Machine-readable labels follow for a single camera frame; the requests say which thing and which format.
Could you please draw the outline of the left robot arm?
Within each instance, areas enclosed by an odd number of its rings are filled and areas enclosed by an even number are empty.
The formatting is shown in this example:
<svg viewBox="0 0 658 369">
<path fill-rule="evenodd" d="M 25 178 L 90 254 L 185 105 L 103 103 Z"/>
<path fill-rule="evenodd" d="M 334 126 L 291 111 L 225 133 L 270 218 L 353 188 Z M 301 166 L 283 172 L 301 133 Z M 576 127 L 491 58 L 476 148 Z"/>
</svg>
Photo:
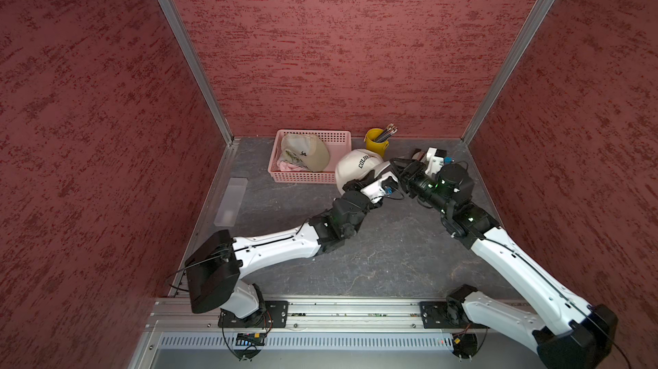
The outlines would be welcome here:
<svg viewBox="0 0 658 369">
<path fill-rule="evenodd" d="M 264 319 L 267 305 L 256 284 L 243 278 L 295 259 L 311 259 L 333 252 L 356 236 L 370 211 L 393 192 L 395 180 L 360 180 L 347 184 L 332 207 L 286 231 L 256 237 L 233 237 L 226 229 L 213 233 L 185 261 L 191 312 L 219 309 L 246 326 Z"/>
</svg>

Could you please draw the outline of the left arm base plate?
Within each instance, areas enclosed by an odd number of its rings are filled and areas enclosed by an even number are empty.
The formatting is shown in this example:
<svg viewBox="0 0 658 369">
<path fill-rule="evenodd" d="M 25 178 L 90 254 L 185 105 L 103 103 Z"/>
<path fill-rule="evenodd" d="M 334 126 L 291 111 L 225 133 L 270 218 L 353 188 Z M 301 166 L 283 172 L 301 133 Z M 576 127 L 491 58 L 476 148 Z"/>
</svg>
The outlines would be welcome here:
<svg viewBox="0 0 658 369">
<path fill-rule="evenodd" d="M 245 319 L 237 318 L 231 312 L 222 311 L 219 320 L 219 329 L 257 328 L 268 331 L 286 327 L 290 302 L 286 300 L 266 300 L 265 308 L 256 311 Z"/>
</svg>

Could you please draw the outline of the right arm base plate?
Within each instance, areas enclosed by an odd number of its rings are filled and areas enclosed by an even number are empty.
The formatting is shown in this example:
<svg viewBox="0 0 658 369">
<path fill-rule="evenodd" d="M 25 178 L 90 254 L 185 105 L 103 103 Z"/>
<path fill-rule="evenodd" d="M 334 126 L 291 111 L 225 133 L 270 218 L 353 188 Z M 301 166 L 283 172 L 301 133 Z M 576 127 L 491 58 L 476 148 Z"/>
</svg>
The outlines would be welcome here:
<svg viewBox="0 0 658 369">
<path fill-rule="evenodd" d="M 419 303 L 424 329 L 455 330 L 465 326 L 459 307 L 448 301 L 422 301 Z"/>
</svg>

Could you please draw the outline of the white Colorado baseball cap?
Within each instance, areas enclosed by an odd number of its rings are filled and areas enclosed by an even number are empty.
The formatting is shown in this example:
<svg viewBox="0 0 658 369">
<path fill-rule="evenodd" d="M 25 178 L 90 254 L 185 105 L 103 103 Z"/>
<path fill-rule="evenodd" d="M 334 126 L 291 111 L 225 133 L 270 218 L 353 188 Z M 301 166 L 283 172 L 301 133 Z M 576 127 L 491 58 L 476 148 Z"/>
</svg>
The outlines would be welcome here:
<svg viewBox="0 0 658 369">
<path fill-rule="evenodd" d="M 378 154 L 366 149 L 351 151 L 340 159 L 335 168 L 335 180 L 340 196 L 344 192 L 343 186 L 351 180 L 366 179 L 366 183 L 378 180 L 390 167 Z"/>
</svg>

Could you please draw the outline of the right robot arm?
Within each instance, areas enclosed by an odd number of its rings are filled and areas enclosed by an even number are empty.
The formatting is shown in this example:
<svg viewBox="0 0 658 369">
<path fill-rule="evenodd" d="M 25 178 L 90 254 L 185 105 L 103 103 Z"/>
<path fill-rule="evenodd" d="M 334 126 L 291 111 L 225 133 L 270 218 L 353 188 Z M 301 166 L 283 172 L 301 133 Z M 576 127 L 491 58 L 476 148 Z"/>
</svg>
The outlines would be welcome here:
<svg viewBox="0 0 658 369">
<path fill-rule="evenodd" d="M 392 159 L 401 190 L 440 212 L 446 231 L 485 260 L 533 308 L 521 311 L 463 285 L 447 297 L 446 315 L 453 324 L 479 324 L 498 331 L 536 352 L 547 368 L 595 368 L 613 349 L 616 314 L 592 306 L 539 266 L 500 223 L 474 204 L 475 183 L 466 168 L 449 163 L 435 175 L 411 159 Z"/>
</svg>

